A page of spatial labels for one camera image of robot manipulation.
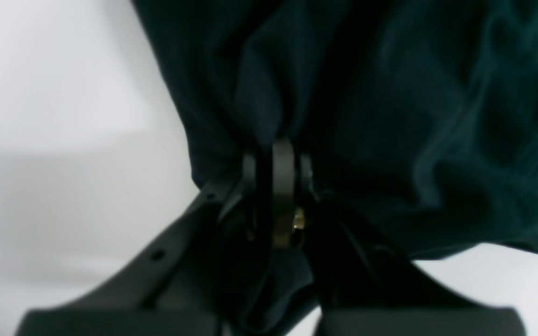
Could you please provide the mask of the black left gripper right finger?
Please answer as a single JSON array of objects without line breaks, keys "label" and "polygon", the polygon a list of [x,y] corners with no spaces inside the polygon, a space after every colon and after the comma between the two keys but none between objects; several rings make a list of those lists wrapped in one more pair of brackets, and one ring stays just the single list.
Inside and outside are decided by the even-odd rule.
[{"label": "black left gripper right finger", "polygon": [[317,336],[524,336],[513,308],[476,303],[425,274],[378,229],[312,184],[312,162],[273,144],[273,246],[302,249],[322,309]]}]

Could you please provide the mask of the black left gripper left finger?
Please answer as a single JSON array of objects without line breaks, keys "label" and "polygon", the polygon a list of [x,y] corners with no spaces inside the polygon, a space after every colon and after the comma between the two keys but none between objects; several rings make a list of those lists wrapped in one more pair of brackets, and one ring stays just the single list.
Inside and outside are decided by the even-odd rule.
[{"label": "black left gripper left finger", "polygon": [[224,336],[226,286],[257,285],[275,249],[271,149],[209,181],[186,212],[119,272],[56,308],[31,310],[18,336]]}]

